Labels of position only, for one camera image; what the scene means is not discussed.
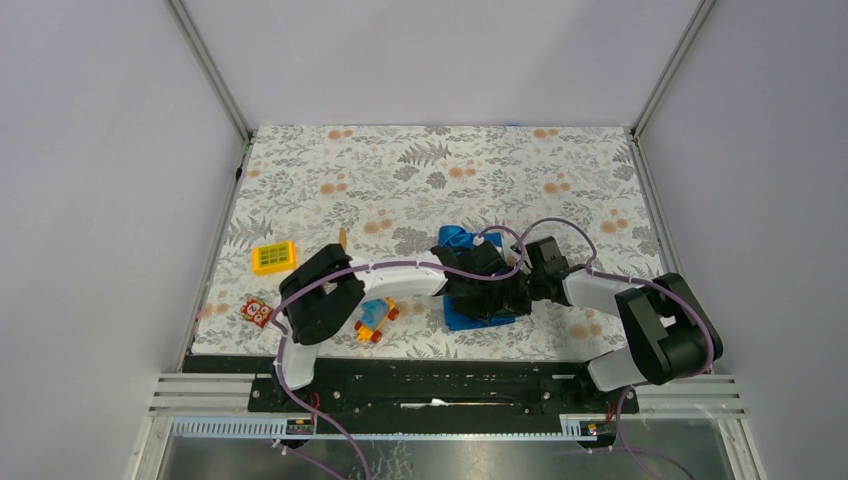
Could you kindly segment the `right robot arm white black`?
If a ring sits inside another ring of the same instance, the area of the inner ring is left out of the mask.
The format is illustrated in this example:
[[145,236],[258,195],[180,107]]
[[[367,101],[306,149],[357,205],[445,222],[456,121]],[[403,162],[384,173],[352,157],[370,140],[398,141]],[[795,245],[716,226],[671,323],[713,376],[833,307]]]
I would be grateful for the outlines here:
[[668,273],[653,280],[590,272],[571,265],[556,240],[527,245],[529,292],[535,300],[593,309],[621,320],[626,345],[581,366],[575,402],[597,412],[627,385],[663,385],[709,369],[723,343],[685,279]]

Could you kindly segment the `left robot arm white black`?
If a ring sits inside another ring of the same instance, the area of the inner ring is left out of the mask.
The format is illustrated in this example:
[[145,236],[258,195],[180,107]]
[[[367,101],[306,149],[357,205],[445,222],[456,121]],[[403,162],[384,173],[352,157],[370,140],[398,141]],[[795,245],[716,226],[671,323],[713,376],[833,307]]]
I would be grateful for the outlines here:
[[366,301],[446,296],[462,314],[478,319],[532,309],[526,275],[490,241],[376,261],[355,260],[340,244],[329,244],[284,279],[279,291],[281,302],[270,316],[282,333],[271,395],[288,411],[309,401],[321,344]]

